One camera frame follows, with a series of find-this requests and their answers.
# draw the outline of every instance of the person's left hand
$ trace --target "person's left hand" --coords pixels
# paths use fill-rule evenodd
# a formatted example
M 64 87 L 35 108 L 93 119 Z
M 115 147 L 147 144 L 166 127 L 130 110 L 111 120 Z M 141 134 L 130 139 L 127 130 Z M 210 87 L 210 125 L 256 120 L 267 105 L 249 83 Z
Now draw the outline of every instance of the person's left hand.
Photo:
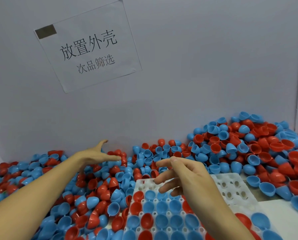
M 108 140 L 102 140 L 99 142 L 98 145 L 95 147 L 86 149 L 84 151 L 80 151 L 76 153 L 76 156 L 79 157 L 80 159 L 83 159 L 84 166 L 81 167 L 83 172 L 83 169 L 86 165 L 91 165 L 91 164 L 99 164 L 103 163 L 105 161 L 119 161 L 121 160 L 120 156 L 115 156 L 115 155 L 108 155 L 106 153 L 101 152 L 101 148 L 104 143 L 108 142 Z

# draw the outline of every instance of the person's right arm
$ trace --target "person's right arm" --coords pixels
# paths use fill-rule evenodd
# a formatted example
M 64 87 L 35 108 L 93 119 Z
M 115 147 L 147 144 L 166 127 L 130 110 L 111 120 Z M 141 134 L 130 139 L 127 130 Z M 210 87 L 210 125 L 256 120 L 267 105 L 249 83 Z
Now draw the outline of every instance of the person's right arm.
M 171 157 L 158 161 L 156 165 L 172 166 L 171 170 L 166 170 L 155 178 L 156 184 L 173 179 L 161 186 L 159 192 L 165 193 L 175 188 L 171 196 L 184 195 L 193 212 L 215 240 L 255 240 L 226 204 L 202 163 Z

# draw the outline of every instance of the egg tray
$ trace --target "egg tray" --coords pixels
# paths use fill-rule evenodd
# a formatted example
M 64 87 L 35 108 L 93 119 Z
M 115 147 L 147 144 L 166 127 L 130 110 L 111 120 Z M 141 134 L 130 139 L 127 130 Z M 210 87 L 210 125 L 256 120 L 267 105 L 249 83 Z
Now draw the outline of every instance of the egg tray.
M 243 182 L 242 178 L 240 177 L 240 175 L 238 173 L 212 174 L 211 177 L 215 181 L 215 183 L 218 187 L 218 190 L 220 191 L 220 193 L 223 196 L 223 199 L 225 200 L 227 205 L 230 207 L 230 209 L 233 211 L 233 213 L 242 213 L 242 214 L 246 215 L 249 219 L 251 219 L 251 215 L 253 213 L 259 212 L 259 213 L 265 214 L 263 209 L 260 207 L 258 201 L 256 200 L 255 196 L 248 189 L 247 185 L 245 184 L 245 182 Z M 164 185 L 167 181 L 164 182 L 164 183 L 161 183 L 159 185 L 156 185 L 153 180 L 154 179 L 152 179 L 152 178 L 137 180 L 136 185 L 135 185 L 135 189 L 134 189 L 134 194 L 137 191 L 142 191 L 145 195 L 146 191 L 152 190 L 156 193 L 156 196 L 157 196 L 159 188 L 162 185 Z M 142 206 L 144 205 L 144 203 L 146 201 L 147 201 L 146 199 L 142 199 L 142 201 L 141 201 Z M 171 199 L 167 198 L 167 200 L 166 200 L 167 204 L 169 204 L 170 201 L 171 201 Z M 180 198 L 179 201 L 182 205 L 183 202 L 184 202 L 184 199 Z M 132 204 L 134 202 L 135 202 L 135 200 L 134 200 L 134 198 L 132 198 L 130 207 L 132 206 Z M 155 225 L 155 218 L 158 215 L 158 213 L 156 212 L 157 202 L 158 202 L 158 199 L 155 198 L 154 201 L 153 201 L 153 203 L 155 205 L 155 209 L 152 213 L 154 223 L 153 223 L 152 228 L 149 229 L 149 231 L 152 234 L 152 239 L 154 239 L 155 234 L 159 231 L 158 228 Z M 144 212 L 141 211 L 139 213 L 140 221 L 141 221 L 141 218 L 142 218 L 143 215 L 144 215 Z M 167 211 L 166 216 L 168 218 L 168 226 L 167 226 L 167 229 L 165 230 L 165 232 L 167 233 L 167 235 L 169 237 L 168 238 L 169 240 L 170 240 L 170 237 L 171 237 L 172 233 L 174 232 L 174 230 L 170 226 L 170 218 L 172 217 L 172 215 L 173 214 L 171 213 L 170 210 Z M 182 209 L 182 211 L 180 212 L 179 215 L 183 218 L 183 222 L 184 222 L 182 233 L 184 234 L 186 240 L 192 240 L 192 239 L 187 238 L 188 233 L 191 232 L 192 230 L 189 230 L 189 228 L 186 226 L 186 223 L 185 223 L 185 220 L 184 220 L 185 216 L 186 216 L 186 212 L 183 211 L 183 209 Z M 271 226 L 270 226 L 269 230 L 278 233 L 276 228 L 272 224 L 270 224 L 270 225 Z M 124 233 L 127 232 L 128 230 L 131 230 L 131 229 L 126 226 L 124 228 Z M 145 229 L 143 229 L 141 227 L 141 225 L 138 226 L 134 230 L 135 235 L 136 235 L 136 240 L 138 240 L 138 237 L 139 237 L 140 233 L 144 230 Z M 254 224 L 252 224 L 251 230 L 256 232 L 262 238 L 262 232 L 263 231 L 260 230 L 258 227 L 254 226 Z M 199 224 L 198 229 L 196 229 L 195 231 L 200 233 L 202 235 L 203 239 L 205 239 L 205 235 L 206 235 L 207 231 L 203 228 L 201 223 Z

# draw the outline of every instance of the paper sign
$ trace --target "paper sign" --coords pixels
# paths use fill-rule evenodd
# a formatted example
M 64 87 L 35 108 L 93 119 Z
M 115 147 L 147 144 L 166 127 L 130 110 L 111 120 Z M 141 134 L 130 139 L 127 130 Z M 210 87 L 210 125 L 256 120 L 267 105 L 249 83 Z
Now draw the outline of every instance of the paper sign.
M 122 0 L 35 33 L 65 93 L 141 70 Z

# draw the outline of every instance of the forearm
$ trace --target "forearm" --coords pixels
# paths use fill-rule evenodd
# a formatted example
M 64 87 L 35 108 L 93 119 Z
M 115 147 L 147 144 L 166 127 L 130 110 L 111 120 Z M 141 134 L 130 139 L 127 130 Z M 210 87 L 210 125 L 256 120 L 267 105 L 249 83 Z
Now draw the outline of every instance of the forearm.
M 230 208 L 219 206 L 210 209 L 210 214 L 199 216 L 205 222 L 204 227 L 215 240 L 254 240 L 250 231 L 239 221 Z
M 0 238 L 31 239 L 65 186 L 83 165 L 75 154 L 0 202 Z

